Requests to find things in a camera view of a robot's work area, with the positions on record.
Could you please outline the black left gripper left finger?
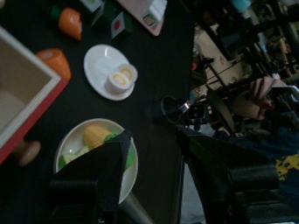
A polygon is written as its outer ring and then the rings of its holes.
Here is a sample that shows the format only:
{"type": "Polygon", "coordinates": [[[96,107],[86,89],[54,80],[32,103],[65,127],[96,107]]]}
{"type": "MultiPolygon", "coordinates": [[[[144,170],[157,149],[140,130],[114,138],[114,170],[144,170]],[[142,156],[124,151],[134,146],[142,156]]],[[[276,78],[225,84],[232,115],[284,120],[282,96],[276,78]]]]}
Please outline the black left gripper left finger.
{"type": "Polygon", "coordinates": [[[53,204],[90,204],[100,212],[117,209],[129,144],[130,133],[124,130],[56,172],[50,180],[53,204]]]}

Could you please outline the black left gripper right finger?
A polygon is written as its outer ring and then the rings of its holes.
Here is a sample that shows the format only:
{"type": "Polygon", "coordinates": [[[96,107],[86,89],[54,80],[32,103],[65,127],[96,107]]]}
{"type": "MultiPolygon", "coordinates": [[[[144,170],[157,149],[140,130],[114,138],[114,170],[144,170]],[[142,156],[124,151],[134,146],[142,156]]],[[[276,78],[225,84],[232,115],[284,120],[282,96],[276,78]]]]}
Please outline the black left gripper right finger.
{"type": "Polygon", "coordinates": [[[206,224],[278,222],[276,170],[262,156],[184,127],[176,137],[206,224]]]}

